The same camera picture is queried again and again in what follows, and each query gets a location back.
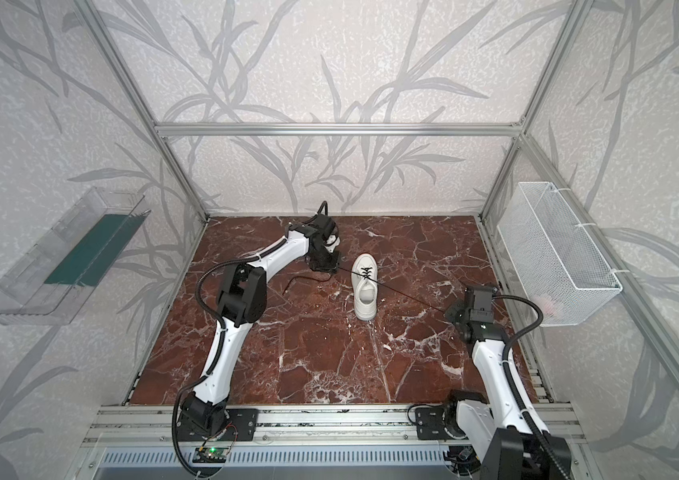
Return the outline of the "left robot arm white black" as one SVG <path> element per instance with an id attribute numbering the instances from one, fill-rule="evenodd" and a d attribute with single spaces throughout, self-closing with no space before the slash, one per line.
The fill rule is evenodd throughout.
<path id="1" fill-rule="evenodd" d="M 215 265 L 201 275 L 195 300 L 216 321 L 216 329 L 201 376 L 175 397 L 174 440 L 181 427 L 205 438 L 225 432 L 233 371 L 249 331 L 267 310 L 269 280 L 300 258 L 307 259 L 315 272 L 335 274 L 341 262 L 338 244 L 338 226 L 323 201 L 313 216 L 287 226 L 273 244 L 251 256 Z"/>

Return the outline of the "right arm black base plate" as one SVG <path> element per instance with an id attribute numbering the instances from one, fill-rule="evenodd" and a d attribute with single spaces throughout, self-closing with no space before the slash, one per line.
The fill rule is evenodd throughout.
<path id="1" fill-rule="evenodd" d="M 451 439 L 445 429 L 445 408 L 441 405 L 411 405 L 407 409 L 407 419 L 415 426 L 418 440 Z"/>

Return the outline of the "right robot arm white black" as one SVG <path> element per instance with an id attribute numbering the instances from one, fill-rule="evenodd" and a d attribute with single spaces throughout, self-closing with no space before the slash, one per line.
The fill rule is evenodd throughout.
<path id="1" fill-rule="evenodd" d="M 531 308 L 535 320 L 509 335 L 495 322 L 497 300 Z M 485 386 L 485 394 L 457 391 L 445 406 L 447 434 L 469 440 L 475 452 L 469 469 L 481 479 L 571 479 L 569 444 L 551 433 L 533 407 L 513 358 L 519 340 L 543 324 L 543 310 L 527 298 L 473 286 L 445 318 L 459 330 Z"/>

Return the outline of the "white sneaker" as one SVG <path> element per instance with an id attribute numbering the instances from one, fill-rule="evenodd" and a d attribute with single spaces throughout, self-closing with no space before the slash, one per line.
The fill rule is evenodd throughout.
<path id="1" fill-rule="evenodd" d="M 351 268 L 351 283 L 353 284 L 353 306 L 355 316 L 361 321 L 371 321 L 377 316 L 377 260 L 368 253 L 357 257 Z"/>

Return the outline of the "black shoelace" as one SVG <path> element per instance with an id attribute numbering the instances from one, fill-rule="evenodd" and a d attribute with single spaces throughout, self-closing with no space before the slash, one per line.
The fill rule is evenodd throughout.
<path id="1" fill-rule="evenodd" d="M 439 307 L 437 307 L 437 306 L 431 305 L 431 304 L 427 303 L 425 300 L 422 300 L 422 299 L 419 299 L 419 298 L 417 298 L 417 297 L 415 297 L 415 296 L 409 295 L 409 294 L 407 294 L 407 293 L 405 293 L 405 292 L 403 292 L 403 291 L 401 291 L 401 290 L 399 290 L 399 289 L 397 289 L 397 288 L 394 288 L 393 286 L 390 286 L 389 284 L 385 284 L 385 283 L 383 283 L 383 282 L 380 282 L 379 280 L 372 280 L 372 279 L 371 279 L 371 276 L 368 276 L 368 275 L 365 275 L 365 274 L 361 274 L 361 272 L 357 272 L 357 271 L 355 271 L 355 270 L 351 270 L 351 269 L 345 268 L 345 267 L 339 267 L 339 268 L 338 268 L 338 271 L 342 271 L 342 272 L 348 273 L 353 279 L 355 279 L 355 277 L 358 277 L 359 279 L 363 278 L 363 279 L 365 279 L 365 280 L 369 280 L 369 281 L 373 282 L 373 284 L 375 284 L 377 287 L 382 287 L 383 289 L 389 290 L 389 291 L 391 291 L 391 292 L 395 292 L 395 294 L 400 295 L 400 296 L 403 296 L 403 297 L 405 297 L 405 298 L 407 298 L 407 299 L 409 299 L 409 300 L 413 300 L 414 302 L 417 302 L 418 304 L 421 304 L 422 306 L 425 306 L 427 309 L 435 310 L 436 312 L 439 312 L 439 313 L 441 313 L 441 314 L 443 314 L 443 315 L 445 315 L 445 313 L 447 313 L 447 312 L 445 312 L 445 310 L 443 310 L 443 309 L 441 309 L 441 308 L 439 308 Z M 329 273 L 329 274 L 327 274 L 327 275 L 328 275 L 327 278 L 323 278 L 323 279 L 318 279 L 318 278 L 316 278 L 316 277 L 306 276 L 306 275 L 295 275 L 295 276 L 292 276 L 292 277 L 288 280 L 288 282 L 287 282 L 285 288 L 283 288 L 281 294 L 285 296 L 285 295 L 287 294 L 287 292 L 289 292 L 289 289 L 291 288 L 291 285 L 292 285 L 296 280 L 307 280 L 307 281 L 315 282 L 315 283 L 325 283 L 325 282 L 329 282 L 329 280 L 331 280 L 331 278 L 333 278 L 333 276 L 335 276 L 335 273 Z"/>

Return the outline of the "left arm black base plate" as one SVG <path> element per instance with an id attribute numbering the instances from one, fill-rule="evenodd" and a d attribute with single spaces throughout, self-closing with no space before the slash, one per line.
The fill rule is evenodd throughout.
<path id="1" fill-rule="evenodd" d="M 251 442 L 256 429 L 258 414 L 259 410 L 256 408 L 227 409 L 227 418 L 223 422 L 221 432 L 209 435 L 181 411 L 178 416 L 179 426 L 177 427 L 176 437 L 179 442 L 201 442 L 202 440 Z"/>

